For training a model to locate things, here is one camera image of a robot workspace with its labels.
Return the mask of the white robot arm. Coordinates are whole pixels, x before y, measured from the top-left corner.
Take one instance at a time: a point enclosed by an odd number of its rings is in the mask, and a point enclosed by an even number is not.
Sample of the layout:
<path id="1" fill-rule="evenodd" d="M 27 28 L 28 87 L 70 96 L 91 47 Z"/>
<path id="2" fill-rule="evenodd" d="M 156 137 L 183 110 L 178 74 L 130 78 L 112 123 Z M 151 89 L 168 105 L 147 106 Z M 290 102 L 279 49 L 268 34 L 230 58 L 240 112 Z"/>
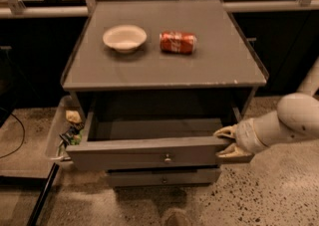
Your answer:
<path id="1" fill-rule="evenodd" d="M 316 60 L 296 93 L 280 99 L 274 111 L 223 127 L 213 135 L 233 143 L 216 154 L 219 158 L 250 156 L 280 143 L 319 138 L 319 60 Z"/>

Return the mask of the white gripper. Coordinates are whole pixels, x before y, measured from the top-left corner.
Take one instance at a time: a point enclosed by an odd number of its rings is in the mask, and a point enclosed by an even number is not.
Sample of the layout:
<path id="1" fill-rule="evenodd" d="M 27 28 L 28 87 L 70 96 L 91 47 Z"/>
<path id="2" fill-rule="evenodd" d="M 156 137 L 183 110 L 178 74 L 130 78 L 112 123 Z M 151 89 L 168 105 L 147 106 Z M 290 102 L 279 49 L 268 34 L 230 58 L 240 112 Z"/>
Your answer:
<path id="1" fill-rule="evenodd" d="M 256 134 L 252 118 L 243 120 L 238 125 L 224 126 L 213 135 L 219 138 L 235 138 L 239 145 L 232 143 L 226 149 L 219 151 L 216 156 L 220 158 L 245 157 L 267 149 Z"/>

